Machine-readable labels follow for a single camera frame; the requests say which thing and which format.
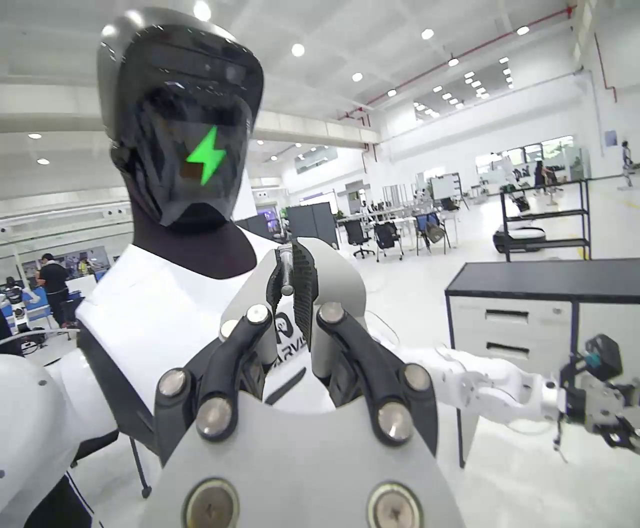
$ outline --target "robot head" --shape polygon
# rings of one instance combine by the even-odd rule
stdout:
[[[131,199],[187,232],[231,218],[262,99],[258,59],[224,29],[162,8],[102,30],[102,121]]]

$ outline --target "screw head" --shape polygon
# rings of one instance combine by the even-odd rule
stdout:
[[[189,497],[184,514],[189,528],[231,528],[239,514],[237,493],[224,480],[205,481]]]
[[[378,425],[385,435],[399,444],[405,443],[413,435],[411,413],[397,401],[385,403],[378,410]]]
[[[158,381],[158,390],[163,396],[173,397],[182,390],[186,381],[187,376],[182,370],[171,369],[165,372]]]
[[[234,328],[237,324],[238,322],[236,319],[229,319],[228,321],[222,323],[222,325],[220,326],[220,335],[223,337],[223,339],[229,339],[231,332],[234,331]]]
[[[422,515],[417,499],[407,488],[397,483],[385,483],[369,499],[371,528],[418,528]]]
[[[231,423],[232,407],[227,398],[216,396],[206,400],[198,409],[196,427],[200,436],[214,440],[224,433]]]
[[[251,324],[262,324],[269,317],[269,309],[265,305],[253,305],[246,311],[246,318]]]
[[[339,323],[344,317],[344,309],[340,303],[328,302],[320,306],[318,310],[320,319],[326,323]]]
[[[409,363],[404,368],[404,378],[407,385],[416,392],[423,392],[431,386],[431,376],[423,366],[417,363]]]

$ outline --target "drawer handle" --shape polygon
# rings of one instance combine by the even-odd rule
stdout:
[[[516,310],[486,310],[484,318],[487,321],[512,321],[514,323],[529,322],[529,312],[518,312]]]
[[[491,343],[491,342],[487,342],[486,344],[486,349],[488,351],[494,352],[497,355],[503,355],[506,357],[517,357],[517,358],[522,358],[523,356],[525,358],[529,357],[529,349],[528,348],[523,348],[520,346],[509,346],[509,345],[502,345],[500,343]]]

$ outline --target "shelving rack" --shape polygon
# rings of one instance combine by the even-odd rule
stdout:
[[[548,186],[529,187],[527,189],[518,189],[516,191],[508,191],[500,193],[500,203],[502,205],[502,222],[504,225],[504,255],[507,262],[511,262],[511,252],[514,250],[541,250],[544,248],[583,248],[582,258],[591,260],[591,216],[589,213],[589,181],[578,180],[555,185],[554,187],[565,187],[570,185],[580,186],[580,208],[566,209],[564,211],[549,212],[526,212],[519,216],[507,216],[506,195],[514,193],[526,193],[537,189],[548,189]],[[563,218],[567,216],[582,217],[582,237],[553,239],[544,241],[527,241],[526,239],[512,239],[509,236],[509,222],[523,220],[543,220],[545,218]]]

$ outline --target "robot neck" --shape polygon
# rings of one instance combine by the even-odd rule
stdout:
[[[131,214],[133,245],[172,264],[218,280],[242,275],[257,265],[253,246],[232,223],[203,233],[176,233],[154,222],[135,199]]]

